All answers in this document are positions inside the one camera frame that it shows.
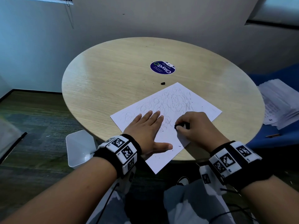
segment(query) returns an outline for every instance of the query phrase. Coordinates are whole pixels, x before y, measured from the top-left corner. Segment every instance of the wristband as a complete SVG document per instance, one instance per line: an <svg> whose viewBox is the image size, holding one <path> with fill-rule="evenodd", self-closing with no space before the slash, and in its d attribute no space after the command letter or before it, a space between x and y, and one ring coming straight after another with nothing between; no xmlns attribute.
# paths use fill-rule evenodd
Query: wristband
<svg viewBox="0 0 299 224"><path fill-rule="evenodd" d="M138 155L141 155L140 145L128 134L109 138L99 145L94 154L109 161L116 169L118 178L123 178L132 169Z"/></svg>
<svg viewBox="0 0 299 224"><path fill-rule="evenodd" d="M210 155L209 166L217 178L237 190L273 175L262 158L241 142L225 143Z"/></svg>

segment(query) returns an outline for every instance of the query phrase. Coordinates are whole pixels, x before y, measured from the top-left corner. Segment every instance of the white wall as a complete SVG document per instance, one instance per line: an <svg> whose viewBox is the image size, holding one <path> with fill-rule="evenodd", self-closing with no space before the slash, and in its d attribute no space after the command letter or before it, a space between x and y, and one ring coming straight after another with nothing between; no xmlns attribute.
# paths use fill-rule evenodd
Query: white wall
<svg viewBox="0 0 299 224"><path fill-rule="evenodd" d="M244 26L257 0L0 0L0 66L17 89L61 91L69 62L122 37L164 37L216 52L245 72L299 62L299 31Z"/></svg>
<svg viewBox="0 0 299 224"><path fill-rule="evenodd" d="M11 90L11 87L4 81L0 75L0 98L7 94Z"/></svg>

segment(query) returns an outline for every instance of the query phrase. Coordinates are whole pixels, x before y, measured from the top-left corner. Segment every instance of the round wooden table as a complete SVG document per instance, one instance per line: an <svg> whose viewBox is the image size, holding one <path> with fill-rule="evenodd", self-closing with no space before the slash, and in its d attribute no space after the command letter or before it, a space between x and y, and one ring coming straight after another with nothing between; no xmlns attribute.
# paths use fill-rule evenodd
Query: round wooden table
<svg viewBox="0 0 299 224"><path fill-rule="evenodd" d="M150 68L155 61L168 62L176 70L158 74ZM111 114L176 82L222 110L213 124L227 138L248 143L261 128L264 102L248 75L218 54L170 39L122 38L85 50L65 70L62 94L80 124L107 140L121 134ZM190 143L173 160L208 157Z"/></svg>

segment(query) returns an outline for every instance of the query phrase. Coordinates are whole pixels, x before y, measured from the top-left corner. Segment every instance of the blue sticker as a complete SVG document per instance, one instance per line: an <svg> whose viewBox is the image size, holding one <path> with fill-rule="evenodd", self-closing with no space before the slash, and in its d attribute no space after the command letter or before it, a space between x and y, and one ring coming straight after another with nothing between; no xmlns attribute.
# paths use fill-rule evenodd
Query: blue sticker
<svg viewBox="0 0 299 224"><path fill-rule="evenodd" d="M150 68L159 74L169 75L176 71L175 66L165 61L152 62Z"/></svg>

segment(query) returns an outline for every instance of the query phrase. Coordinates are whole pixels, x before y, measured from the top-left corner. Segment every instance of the trash bin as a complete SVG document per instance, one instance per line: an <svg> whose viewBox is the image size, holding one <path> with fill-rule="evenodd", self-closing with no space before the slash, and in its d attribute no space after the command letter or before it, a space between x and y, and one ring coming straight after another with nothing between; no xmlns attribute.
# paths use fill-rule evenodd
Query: trash bin
<svg viewBox="0 0 299 224"><path fill-rule="evenodd" d="M69 134L65 138L68 153L68 164L71 168L78 168L92 158L97 150L94 138L85 130Z"/></svg>

